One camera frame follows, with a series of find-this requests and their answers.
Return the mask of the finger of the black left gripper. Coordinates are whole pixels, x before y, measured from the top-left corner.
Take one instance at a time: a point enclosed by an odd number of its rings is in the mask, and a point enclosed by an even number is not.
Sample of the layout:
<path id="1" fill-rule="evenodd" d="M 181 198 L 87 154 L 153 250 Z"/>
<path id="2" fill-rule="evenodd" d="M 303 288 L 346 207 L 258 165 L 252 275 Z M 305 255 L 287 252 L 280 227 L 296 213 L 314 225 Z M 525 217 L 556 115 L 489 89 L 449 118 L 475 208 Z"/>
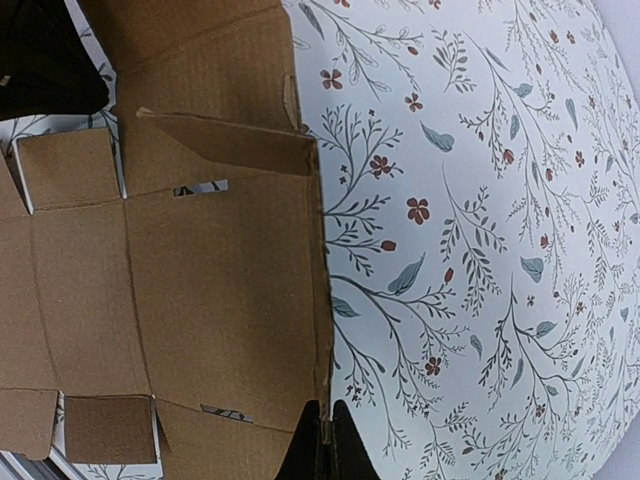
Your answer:
<path id="1" fill-rule="evenodd" d="M 1 3 L 1 118 L 92 115 L 109 89 L 63 1 Z"/>

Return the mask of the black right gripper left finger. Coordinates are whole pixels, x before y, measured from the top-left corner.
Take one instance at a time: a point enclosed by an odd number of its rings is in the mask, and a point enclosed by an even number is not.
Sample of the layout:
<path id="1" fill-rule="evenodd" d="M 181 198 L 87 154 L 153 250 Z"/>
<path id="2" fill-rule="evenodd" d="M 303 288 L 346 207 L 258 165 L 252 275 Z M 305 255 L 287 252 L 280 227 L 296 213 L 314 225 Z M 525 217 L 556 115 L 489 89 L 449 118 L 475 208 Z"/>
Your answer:
<path id="1" fill-rule="evenodd" d="M 316 480 L 323 473 L 320 404 L 308 401 L 275 480 Z"/>

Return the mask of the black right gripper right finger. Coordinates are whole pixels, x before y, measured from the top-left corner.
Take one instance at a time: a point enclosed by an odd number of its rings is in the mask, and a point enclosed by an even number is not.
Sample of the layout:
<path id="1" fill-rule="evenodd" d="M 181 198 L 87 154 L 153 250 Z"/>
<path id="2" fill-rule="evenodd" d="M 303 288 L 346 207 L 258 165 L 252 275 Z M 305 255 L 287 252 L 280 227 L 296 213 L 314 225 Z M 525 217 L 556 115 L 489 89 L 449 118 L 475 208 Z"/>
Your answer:
<path id="1" fill-rule="evenodd" d="M 349 407 L 343 400 L 334 403 L 329 437 L 324 447 L 325 479 L 380 480 Z"/>

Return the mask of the brown cardboard box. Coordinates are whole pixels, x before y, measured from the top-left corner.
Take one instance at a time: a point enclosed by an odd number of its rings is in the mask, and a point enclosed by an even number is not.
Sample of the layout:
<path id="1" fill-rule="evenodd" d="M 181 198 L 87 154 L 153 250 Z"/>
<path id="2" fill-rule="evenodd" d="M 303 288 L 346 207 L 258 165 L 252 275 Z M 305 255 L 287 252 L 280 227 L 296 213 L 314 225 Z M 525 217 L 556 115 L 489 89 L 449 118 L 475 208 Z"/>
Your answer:
<path id="1" fill-rule="evenodd" d="M 275 479 L 333 343 L 315 141 L 278 1 L 84 1 L 118 130 L 1 171 L 1 447 Z"/>

